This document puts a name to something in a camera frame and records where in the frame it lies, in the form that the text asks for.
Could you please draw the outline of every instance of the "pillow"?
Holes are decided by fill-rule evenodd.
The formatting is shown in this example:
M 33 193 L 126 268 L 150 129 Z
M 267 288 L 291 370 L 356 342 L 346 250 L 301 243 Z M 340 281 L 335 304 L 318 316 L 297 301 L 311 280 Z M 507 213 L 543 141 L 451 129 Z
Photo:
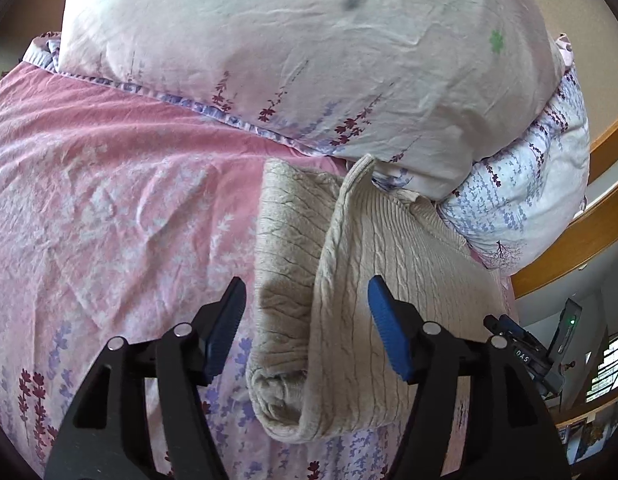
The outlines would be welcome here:
M 589 142 L 572 66 L 525 134 L 475 163 L 438 212 L 487 267 L 514 274 L 554 243 L 578 211 L 589 177 Z
M 62 31 L 62 72 L 184 97 L 307 155 L 371 153 L 434 199 L 564 73 L 535 0 L 67 0 Z

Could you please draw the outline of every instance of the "folded blanket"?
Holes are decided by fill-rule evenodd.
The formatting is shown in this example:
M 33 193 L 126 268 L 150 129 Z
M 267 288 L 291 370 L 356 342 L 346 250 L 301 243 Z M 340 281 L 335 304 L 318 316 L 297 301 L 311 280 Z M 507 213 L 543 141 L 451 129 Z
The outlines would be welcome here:
M 246 376 L 256 416 L 277 440 L 307 442 L 408 415 L 415 388 L 391 369 L 367 304 L 375 274 L 457 336 L 486 340 L 484 316 L 505 311 L 497 274 L 471 258 L 431 202 L 383 192 L 373 170 L 371 156 L 344 179 L 281 160 L 265 165 Z M 467 399 L 468 381 L 459 381 L 454 431 Z
M 169 94 L 436 200 L 564 73 L 535 0 L 66 0 L 62 72 Z

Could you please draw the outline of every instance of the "cable knit pattern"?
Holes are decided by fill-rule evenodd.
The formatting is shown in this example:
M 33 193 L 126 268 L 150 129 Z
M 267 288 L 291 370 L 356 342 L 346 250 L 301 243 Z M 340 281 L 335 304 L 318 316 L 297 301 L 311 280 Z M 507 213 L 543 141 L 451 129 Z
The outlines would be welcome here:
M 383 192 L 373 170 L 371 156 L 344 179 L 281 160 L 265 165 L 247 384 L 277 440 L 307 442 L 408 416 L 415 388 L 391 369 L 367 304 L 375 274 L 457 336 L 485 340 L 484 316 L 505 312 L 497 274 L 471 258 L 431 202 Z M 458 392 L 455 433 L 464 431 L 468 381 Z M 452 441 L 461 447 L 457 434 Z

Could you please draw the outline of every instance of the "blue gripper pad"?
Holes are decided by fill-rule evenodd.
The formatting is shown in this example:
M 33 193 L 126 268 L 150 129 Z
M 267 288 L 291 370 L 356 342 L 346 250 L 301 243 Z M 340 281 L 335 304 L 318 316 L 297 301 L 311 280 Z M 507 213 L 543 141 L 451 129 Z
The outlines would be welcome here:
M 207 339 L 205 375 L 209 380 L 220 375 L 225 368 L 225 361 L 243 318 L 246 302 L 247 289 L 244 282 L 240 278 L 234 278 L 220 300 L 221 311 Z
M 398 303 L 402 302 L 393 298 L 387 283 L 381 276 L 374 276 L 369 280 L 367 300 L 375 326 L 385 345 L 391 368 L 403 378 L 403 381 L 408 381 L 413 374 L 413 365 L 409 351 L 409 336 L 403 330 L 397 312 L 401 307 Z

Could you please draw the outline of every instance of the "metal screw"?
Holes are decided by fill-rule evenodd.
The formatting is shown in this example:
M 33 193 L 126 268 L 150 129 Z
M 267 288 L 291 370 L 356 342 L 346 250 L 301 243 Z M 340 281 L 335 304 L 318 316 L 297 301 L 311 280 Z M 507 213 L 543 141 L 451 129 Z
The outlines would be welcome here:
M 121 338 L 119 335 L 112 337 L 106 343 L 106 347 L 113 352 L 121 349 L 123 346 L 124 346 L 124 339 Z
M 428 321 L 424 325 L 422 325 L 422 331 L 428 335 L 438 335 L 442 329 L 438 323 L 434 323 L 433 321 Z
M 503 348 L 507 348 L 507 344 L 507 340 L 501 335 L 492 337 L 492 346 L 494 346 L 494 348 L 502 350 Z
M 173 333 L 177 337 L 184 337 L 191 334 L 192 330 L 193 329 L 191 328 L 191 325 L 189 323 L 180 323 L 173 328 Z

